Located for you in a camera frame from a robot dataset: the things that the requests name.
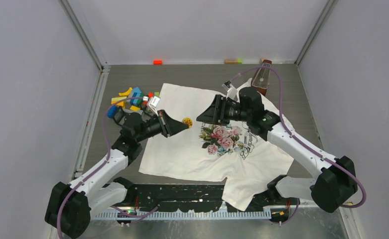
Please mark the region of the white floral t-shirt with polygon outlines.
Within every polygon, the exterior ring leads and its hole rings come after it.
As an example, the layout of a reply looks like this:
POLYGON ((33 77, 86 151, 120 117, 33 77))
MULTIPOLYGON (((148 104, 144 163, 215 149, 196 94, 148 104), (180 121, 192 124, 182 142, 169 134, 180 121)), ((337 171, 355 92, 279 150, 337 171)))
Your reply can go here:
POLYGON ((224 181, 222 199, 244 211, 254 195, 286 174, 292 163, 291 156, 252 134, 244 122, 220 126, 193 121, 176 135, 148 139, 139 171, 182 180, 224 181))

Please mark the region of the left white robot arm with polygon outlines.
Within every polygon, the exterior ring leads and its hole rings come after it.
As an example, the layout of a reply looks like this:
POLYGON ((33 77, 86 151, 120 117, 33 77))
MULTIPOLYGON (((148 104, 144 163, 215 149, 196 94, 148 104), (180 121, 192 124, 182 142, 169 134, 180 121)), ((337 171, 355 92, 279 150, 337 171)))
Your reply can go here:
POLYGON ((130 206, 136 193, 125 183, 108 181, 128 167, 141 153, 141 141, 156 135, 174 136, 189 125, 171 118, 164 110, 143 120, 138 113, 124 117, 120 136, 92 168, 69 183, 58 182, 51 191, 45 221, 57 229, 60 239, 80 237, 92 217, 110 206, 130 206))

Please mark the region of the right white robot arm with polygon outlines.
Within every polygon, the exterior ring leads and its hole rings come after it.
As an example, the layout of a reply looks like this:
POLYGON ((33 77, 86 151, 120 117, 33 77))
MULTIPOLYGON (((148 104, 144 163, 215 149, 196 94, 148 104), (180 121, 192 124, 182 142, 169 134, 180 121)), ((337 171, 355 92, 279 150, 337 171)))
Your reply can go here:
POLYGON ((281 115, 265 109, 261 97, 253 87, 239 91, 239 102, 216 95, 196 120, 222 126, 244 122, 254 135, 286 152, 310 173, 312 179, 280 175, 268 183, 267 197, 273 204, 298 198, 312 200, 328 213, 345 207, 361 187, 353 161, 346 156, 337 158, 307 141, 289 128, 281 115))

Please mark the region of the light blue block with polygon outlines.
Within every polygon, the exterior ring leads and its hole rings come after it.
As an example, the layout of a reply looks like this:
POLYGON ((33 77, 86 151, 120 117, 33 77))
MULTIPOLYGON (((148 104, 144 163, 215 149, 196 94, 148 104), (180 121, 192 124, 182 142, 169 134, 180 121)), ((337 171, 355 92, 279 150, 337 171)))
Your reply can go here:
POLYGON ((129 104, 131 106, 139 106, 139 104, 142 102, 142 92, 140 88, 139 87, 133 88, 128 97, 131 98, 129 100, 129 104))

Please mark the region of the brown wooden metronome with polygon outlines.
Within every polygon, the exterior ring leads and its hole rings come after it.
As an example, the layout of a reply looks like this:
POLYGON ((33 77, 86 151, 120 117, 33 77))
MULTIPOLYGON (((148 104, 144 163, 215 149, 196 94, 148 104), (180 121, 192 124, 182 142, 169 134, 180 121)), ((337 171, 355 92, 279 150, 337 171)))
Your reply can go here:
POLYGON ((251 86, 263 96, 266 96, 272 61, 262 58, 260 65, 264 66, 264 68, 258 68, 256 70, 254 76, 252 77, 251 86))

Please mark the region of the tan and green block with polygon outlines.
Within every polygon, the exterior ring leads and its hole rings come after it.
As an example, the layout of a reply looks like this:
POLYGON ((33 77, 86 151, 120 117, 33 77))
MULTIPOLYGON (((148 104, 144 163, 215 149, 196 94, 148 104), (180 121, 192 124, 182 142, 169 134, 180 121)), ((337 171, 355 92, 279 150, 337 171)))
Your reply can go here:
POLYGON ((241 58, 237 58, 237 59, 225 59, 224 60, 224 63, 225 64, 242 64, 243 63, 243 60, 241 58))

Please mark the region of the yellow arch block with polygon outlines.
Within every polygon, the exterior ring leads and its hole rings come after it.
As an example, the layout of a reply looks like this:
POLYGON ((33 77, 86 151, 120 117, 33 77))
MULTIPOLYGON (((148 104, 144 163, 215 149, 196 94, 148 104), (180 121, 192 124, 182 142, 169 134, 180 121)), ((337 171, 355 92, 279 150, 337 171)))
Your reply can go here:
POLYGON ((132 90, 133 90, 133 88, 129 87, 125 92, 119 93, 119 96, 120 97, 128 97, 131 94, 132 90))

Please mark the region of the blue cylinder block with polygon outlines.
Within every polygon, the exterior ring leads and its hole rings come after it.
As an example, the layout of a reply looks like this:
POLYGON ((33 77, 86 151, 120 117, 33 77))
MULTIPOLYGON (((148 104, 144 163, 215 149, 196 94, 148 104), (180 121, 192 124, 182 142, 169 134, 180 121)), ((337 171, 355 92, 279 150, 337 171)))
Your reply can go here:
POLYGON ((118 107, 116 105, 112 105, 109 108, 109 110, 107 111, 107 117, 112 119, 114 117, 114 114, 115 114, 117 109, 118 109, 118 107))

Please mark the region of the light green flat block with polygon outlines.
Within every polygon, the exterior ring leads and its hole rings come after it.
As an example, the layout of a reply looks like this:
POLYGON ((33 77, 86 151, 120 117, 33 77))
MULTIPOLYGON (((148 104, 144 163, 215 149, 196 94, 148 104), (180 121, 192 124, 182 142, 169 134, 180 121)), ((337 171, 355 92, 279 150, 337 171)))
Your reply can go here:
POLYGON ((126 99, 127 96, 123 96, 123 97, 114 97, 114 98, 111 98, 111 103, 115 103, 115 102, 118 102, 118 101, 121 101, 121 100, 124 100, 126 99))

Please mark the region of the red orange block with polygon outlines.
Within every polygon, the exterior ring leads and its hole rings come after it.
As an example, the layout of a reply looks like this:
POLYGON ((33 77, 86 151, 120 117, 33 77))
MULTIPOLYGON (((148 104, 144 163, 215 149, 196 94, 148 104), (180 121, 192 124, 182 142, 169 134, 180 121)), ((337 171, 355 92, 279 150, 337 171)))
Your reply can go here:
POLYGON ((153 61, 153 64, 154 64, 154 65, 162 65, 162 64, 163 64, 163 61, 162 61, 162 60, 154 60, 154 61, 153 61))

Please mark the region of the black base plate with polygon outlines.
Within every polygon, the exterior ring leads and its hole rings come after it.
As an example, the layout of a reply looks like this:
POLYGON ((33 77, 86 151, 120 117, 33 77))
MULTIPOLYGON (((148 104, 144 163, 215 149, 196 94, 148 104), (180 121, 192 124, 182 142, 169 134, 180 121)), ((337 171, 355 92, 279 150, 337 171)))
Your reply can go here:
POLYGON ((135 184, 118 207, 129 207, 149 212, 158 207, 159 212, 216 212, 221 206, 228 212, 241 212, 235 203, 222 199, 223 185, 194 184, 135 184))

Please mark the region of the aluminium front rail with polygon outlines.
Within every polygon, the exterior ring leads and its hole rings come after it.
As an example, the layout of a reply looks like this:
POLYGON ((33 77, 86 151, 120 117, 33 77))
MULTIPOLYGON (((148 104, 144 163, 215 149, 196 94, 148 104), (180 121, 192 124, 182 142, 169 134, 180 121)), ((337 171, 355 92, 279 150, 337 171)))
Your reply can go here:
MULTIPOLYGON (((159 212, 174 213, 180 210, 184 213, 206 213, 217 212, 218 208, 223 204, 227 207, 229 213, 243 213, 243 212, 259 212, 265 206, 277 205, 285 206, 283 211, 285 215, 283 218, 288 218, 288 208, 292 207, 294 210, 297 199, 282 198, 277 196, 275 189, 268 189, 265 192, 256 194, 249 203, 246 210, 242 211, 233 207, 231 203, 222 201, 223 185, 155 185, 155 184, 132 184, 127 186, 120 182, 113 182, 106 184, 100 189, 100 193, 113 192, 118 193, 118 196, 124 193, 118 192, 111 186, 118 186, 118 189, 126 189, 124 199, 118 200, 107 206, 130 206, 131 208, 142 209, 142 211, 150 211, 155 206, 158 206, 159 212)), ((66 195, 71 192, 72 187, 59 182, 54 186, 48 203, 48 209, 45 216, 47 222, 56 223, 56 217, 62 201, 66 195)), ((89 203, 88 193, 73 192, 66 202, 62 219, 67 222, 72 222, 74 219, 88 219, 88 213, 95 212, 94 201, 89 203)))

